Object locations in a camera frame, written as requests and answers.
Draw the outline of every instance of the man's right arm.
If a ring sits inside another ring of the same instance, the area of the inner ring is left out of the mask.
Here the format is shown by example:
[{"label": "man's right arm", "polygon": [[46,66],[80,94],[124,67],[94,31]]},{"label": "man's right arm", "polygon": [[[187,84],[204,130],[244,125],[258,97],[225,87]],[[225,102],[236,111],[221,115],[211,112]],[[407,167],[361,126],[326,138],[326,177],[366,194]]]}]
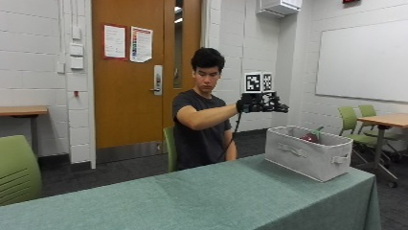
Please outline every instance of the man's right arm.
[{"label": "man's right arm", "polygon": [[229,104],[223,107],[209,108],[197,111],[192,105],[180,108],[177,112],[177,120],[193,130],[203,130],[217,126],[229,118],[237,115],[236,104]]}]

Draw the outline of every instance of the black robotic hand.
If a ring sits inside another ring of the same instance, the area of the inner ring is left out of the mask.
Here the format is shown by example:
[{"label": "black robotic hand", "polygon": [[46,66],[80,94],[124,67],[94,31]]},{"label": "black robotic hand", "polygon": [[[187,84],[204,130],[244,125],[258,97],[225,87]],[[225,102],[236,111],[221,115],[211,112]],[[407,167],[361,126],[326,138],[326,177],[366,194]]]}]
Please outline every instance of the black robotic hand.
[{"label": "black robotic hand", "polygon": [[241,112],[249,112],[250,107],[253,106],[253,97],[250,94],[242,94],[241,99],[237,101],[236,107],[238,113]]},{"label": "black robotic hand", "polygon": [[290,111],[290,107],[280,102],[276,92],[272,93],[244,93],[236,104],[237,111],[241,112],[284,112]]}]

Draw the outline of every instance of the air conditioning unit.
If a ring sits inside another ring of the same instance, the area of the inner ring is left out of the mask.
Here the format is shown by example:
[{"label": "air conditioning unit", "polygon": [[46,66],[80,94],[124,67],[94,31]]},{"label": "air conditioning unit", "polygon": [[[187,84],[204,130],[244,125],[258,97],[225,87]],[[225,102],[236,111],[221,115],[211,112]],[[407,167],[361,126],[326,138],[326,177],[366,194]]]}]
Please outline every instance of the air conditioning unit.
[{"label": "air conditioning unit", "polygon": [[257,0],[257,14],[285,17],[301,10],[302,0]]}]

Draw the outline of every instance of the white basket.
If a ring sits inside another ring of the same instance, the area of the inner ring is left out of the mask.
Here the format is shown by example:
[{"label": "white basket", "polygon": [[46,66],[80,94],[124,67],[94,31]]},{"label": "white basket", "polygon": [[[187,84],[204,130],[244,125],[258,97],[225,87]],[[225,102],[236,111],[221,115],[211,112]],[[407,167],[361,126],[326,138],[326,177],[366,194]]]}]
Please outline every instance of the white basket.
[{"label": "white basket", "polygon": [[349,172],[354,140],[321,132],[321,143],[300,139],[312,129],[281,126],[268,130],[266,160],[321,182]]}]

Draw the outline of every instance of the wooden table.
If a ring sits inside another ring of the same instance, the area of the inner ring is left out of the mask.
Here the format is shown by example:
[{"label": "wooden table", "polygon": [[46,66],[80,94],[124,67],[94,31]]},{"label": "wooden table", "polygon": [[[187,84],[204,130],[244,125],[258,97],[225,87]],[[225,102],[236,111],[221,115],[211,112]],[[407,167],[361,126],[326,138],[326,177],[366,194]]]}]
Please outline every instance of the wooden table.
[{"label": "wooden table", "polygon": [[375,160],[374,162],[369,162],[363,165],[359,165],[359,169],[374,169],[374,171],[382,174],[387,179],[393,181],[391,186],[397,187],[397,176],[385,168],[381,164],[382,157],[382,147],[385,141],[385,132],[386,129],[391,127],[408,127],[408,114],[407,113],[397,113],[390,115],[374,116],[374,117],[362,117],[358,118],[362,122],[369,122],[371,124],[378,125],[379,127],[379,136],[378,136],[378,146],[375,150]]},{"label": "wooden table", "polygon": [[38,117],[42,114],[48,114],[47,106],[0,106],[0,117],[30,118],[31,119],[31,138],[32,149],[39,156],[39,131],[38,131]]}]

